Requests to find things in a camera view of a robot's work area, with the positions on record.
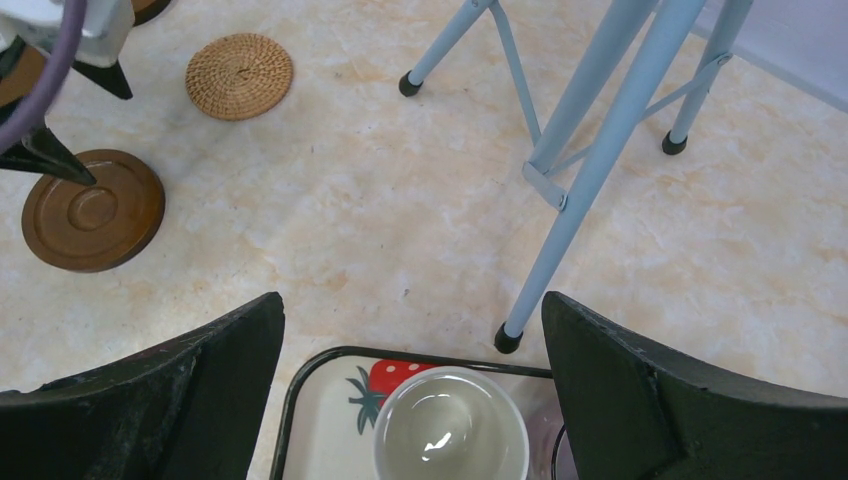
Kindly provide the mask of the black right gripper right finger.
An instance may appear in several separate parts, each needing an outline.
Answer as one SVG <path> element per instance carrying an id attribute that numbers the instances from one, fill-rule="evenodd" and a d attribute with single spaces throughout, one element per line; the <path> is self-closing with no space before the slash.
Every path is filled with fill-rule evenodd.
<path id="1" fill-rule="evenodd" d="M 548 292 L 541 318 L 582 479 L 843 479 L 847 402 L 696 359 Z"/>

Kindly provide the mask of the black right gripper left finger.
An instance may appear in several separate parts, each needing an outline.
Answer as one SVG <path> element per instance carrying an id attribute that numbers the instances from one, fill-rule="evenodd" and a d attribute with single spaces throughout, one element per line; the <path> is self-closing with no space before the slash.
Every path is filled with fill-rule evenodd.
<path id="1" fill-rule="evenodd" d="M 243 479 L 285 328 L 269 292 L 173 339 L 1 395 L 5 479 Z"/>

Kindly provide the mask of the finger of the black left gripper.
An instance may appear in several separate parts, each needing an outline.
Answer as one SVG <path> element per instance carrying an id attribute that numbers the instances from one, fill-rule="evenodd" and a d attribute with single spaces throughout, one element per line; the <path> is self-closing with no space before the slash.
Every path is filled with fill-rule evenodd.
<path id="1" fill-rule="evenodd" d="M 121 100 L 133 98 L 133 92 L 118 61 L 108 67 L 98 67 L 74 61 L 72 68 L 86 79 Z"/>
<path id="2" fill-rule="evenodd" d="M 93 186 L 96 178 L 46 126 L 28 132 L 1 154 L 1 169 L 44 174 L 82 186 Z"/>

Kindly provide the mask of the brown wooden coaster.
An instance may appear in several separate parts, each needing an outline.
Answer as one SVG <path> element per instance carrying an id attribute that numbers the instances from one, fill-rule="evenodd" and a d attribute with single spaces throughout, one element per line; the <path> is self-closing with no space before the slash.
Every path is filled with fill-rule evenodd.
<path id="1" fill-rule="evenodd" d="M 78 159 L 96 183 L 42 176 L 24 204 L 22 233 L 32 253 L 51 266 L 101 272 L 150 243 L 162 223 L 166 195 L 156 172 L 128 152 L 89 150 Z"/>

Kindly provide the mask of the woven rattan coaster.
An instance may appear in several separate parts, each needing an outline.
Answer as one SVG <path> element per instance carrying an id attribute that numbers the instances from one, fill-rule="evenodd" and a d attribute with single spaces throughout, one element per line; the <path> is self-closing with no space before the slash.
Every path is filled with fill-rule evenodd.
<path id="1" fill-rule="evenodd" d="M 224 121 L 264 114 L 289 92 L 294 63 L 271 38 L 238 33 L 219 38 L 195 53 L 185 71 L 185 89 L 204 114 Z"/>

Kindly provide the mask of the white strawberry tray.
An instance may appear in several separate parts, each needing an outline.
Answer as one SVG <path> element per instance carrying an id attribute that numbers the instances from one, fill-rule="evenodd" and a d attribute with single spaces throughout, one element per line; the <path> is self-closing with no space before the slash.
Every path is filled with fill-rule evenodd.
<path id="1" fill-rule="evenodd" d="M 271 476 L 274 479 L 372 479 L 373 424 L 383 402 L 420 370 L 460 366 L 490 377 L 526 422 L 547 395 L 552 374 L 527 366 L 341 346 L 307 361 L 287 392 Z"/>

